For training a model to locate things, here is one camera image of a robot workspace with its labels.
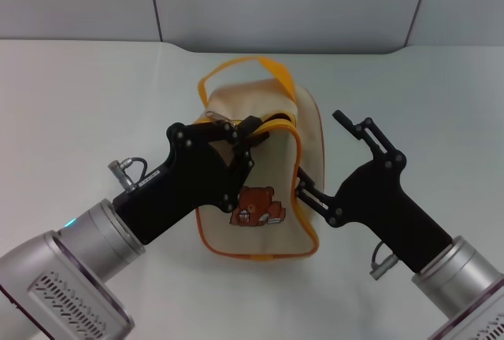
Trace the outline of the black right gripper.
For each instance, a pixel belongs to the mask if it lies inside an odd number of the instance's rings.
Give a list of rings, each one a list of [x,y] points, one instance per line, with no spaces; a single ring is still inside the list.
[[[366,117],[354,124],[341,110],[332,116],[367,145],[372,160],[345,179],[335,196],[318,190],[299,167],[295,196],[331,227],[365,225],[412,272],[420,272],[452,244],[452,237],[404,192],[400,175],[406,156],[374,120]]]

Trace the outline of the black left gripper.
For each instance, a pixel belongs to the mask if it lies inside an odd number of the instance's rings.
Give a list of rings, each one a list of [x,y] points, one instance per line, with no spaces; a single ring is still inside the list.
[[[166,132],[168,158],[132,192],[113,199],[116,214],[147,245],[202,205],[231,213],[255,164],[251,150],[269,137],[268,131],[252,135],[261,125],[256,116],[171,125]],[[217,141],[233,145],[229,165],[211,146]]]

